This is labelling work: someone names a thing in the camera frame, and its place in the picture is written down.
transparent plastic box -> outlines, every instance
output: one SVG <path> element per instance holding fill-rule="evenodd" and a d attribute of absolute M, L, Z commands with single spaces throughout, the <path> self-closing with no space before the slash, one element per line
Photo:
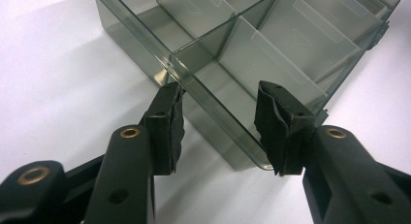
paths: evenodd
<path fill-rule="evenodd" d="M 96 1 L 106 31 L 157 85 L 184 87 L 184 115 L 236 170 L 272 169 L 253 123 L 259 81 L 283 85 L 321 122 L 399 2 L 379 0 L 377 12 L 364 0 Z M 335 24 L 321 12 L 335 3 L 372 21 Z"/>

white table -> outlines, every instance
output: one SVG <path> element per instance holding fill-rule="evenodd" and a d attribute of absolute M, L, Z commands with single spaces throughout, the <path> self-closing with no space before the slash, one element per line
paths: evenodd
<path fill-rule="evenodd" d="M 94 0 L 0 0 L 0 181 L 56 160 L 103 154 L 157 87 L 103 30 Z M 411 0 L 328 104 L 326 124 L 411 174 Z M 302 176 L 236 173 L 186 122 L 177 174 L 156 177 L 157 223 L 312 223 Z"/>

